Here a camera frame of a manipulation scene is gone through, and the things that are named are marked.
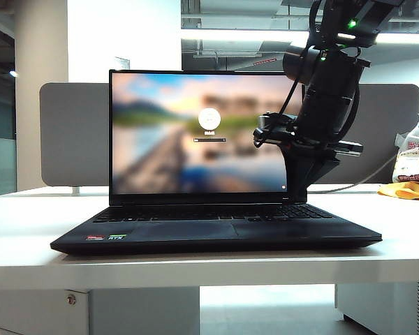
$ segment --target gray partition panel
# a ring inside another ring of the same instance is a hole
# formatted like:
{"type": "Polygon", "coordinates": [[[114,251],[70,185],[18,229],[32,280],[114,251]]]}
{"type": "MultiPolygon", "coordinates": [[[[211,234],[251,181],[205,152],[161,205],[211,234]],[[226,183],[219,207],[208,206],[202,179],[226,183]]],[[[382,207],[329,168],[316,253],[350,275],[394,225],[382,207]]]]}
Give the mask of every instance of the gray partition panel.
{"type": "Polygon", "coordinates": [[[42,86],[42,180],[47,185],[108,185],[108,95],[108,84],[42,86]]]}
{"type": "MultiPolygon", "coordinates": [[[[396,133],[418,120],[419,88],[361,84],[357,118],[344,138],[364,145],[361,157],[341,164],[318,183],[361,180],[397,153],[396,133]]],[[[41,88],[42,179],[50,186],[108,185],[108,84],[49,83],[41,88]]],[[[393,163],[371,182],[389,182],[393,163]]]]}
{"type": "MultiPolygon", "coordinates": [[[[396,134],[411,131],[419,120],[418,114],[416,85],[361,84],[357,117],[344,140],[363,145],[363,154],[360,157],[337,155],[340,165],[317,184],[355,183],[369,176],[397,153],[396,134]]],[[[390,183],[394,161],[368,182],[390,183]]]]}

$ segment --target plastic bag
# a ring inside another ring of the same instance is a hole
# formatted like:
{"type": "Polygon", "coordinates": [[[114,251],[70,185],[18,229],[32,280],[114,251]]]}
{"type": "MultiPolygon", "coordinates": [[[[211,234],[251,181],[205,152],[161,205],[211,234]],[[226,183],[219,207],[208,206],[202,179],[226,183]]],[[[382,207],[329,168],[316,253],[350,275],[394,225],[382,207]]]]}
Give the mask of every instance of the plastic bag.
{"type": "Polygon", "coordinates": [[[395,144],[399,147],[399,153],[392,173],[392,181],[419,183],[419,122],[405,138],[398,135],[395,144]]]}

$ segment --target laptop display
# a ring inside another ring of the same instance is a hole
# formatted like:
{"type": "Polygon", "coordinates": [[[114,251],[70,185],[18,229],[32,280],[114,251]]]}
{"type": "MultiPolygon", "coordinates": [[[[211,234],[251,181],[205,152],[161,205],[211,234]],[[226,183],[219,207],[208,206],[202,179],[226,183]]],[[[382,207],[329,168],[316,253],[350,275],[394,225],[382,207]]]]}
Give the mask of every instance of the laptop display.
{"type": "Polygon", "coordinates": [[[282,73],[117,71],[110,83],[113,195],[285,192],[279,148],[252,136],[287,97],[282,73]]]}

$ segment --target black laptop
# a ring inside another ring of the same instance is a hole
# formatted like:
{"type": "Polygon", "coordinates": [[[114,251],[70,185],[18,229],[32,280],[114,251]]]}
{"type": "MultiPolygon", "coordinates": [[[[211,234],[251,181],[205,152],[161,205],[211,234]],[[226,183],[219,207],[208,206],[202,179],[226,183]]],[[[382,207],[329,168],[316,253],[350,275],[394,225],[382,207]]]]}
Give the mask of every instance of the black laptop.
{"type": "MultiPolygon", "coordinates": [[[[110,71],[110,206],[51,243],[68,254],[358,248],[381,235],[286,192],[279,148],[257,149],[282,73],[110,71]]],[[[302,90],[286,112],[297,114],[302,90]]]]}

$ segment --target robotic arm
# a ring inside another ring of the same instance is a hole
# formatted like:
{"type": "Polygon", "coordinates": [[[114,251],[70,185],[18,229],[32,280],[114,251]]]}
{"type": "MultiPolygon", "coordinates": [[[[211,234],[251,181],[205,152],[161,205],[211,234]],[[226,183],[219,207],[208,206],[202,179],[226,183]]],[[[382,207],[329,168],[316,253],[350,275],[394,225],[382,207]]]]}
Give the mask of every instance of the robotic arm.
{"type": "Polygon", "coordinates": [[[315,22],[321,0],[309,15],[306,47],[291,46],[284,54],[285,74],[294,84],[279,113],[264,114],[253,132],[254,144],[277,145],[284,155],[288,193],[296,201],[307,200],[309,185],[339,164],[338,153],[359,156],[362,146],[341,139],[351,127],[358,109],[358,82],[370,63],[360,56],[361,47],[375,44],[382,24],[404,0],[326,0],[323,21],[315,22]],[[343,50],[357,49],[355,56],[343,50]],[[307,86],[298,116],[284,110],[298,84],[307,86]]]}

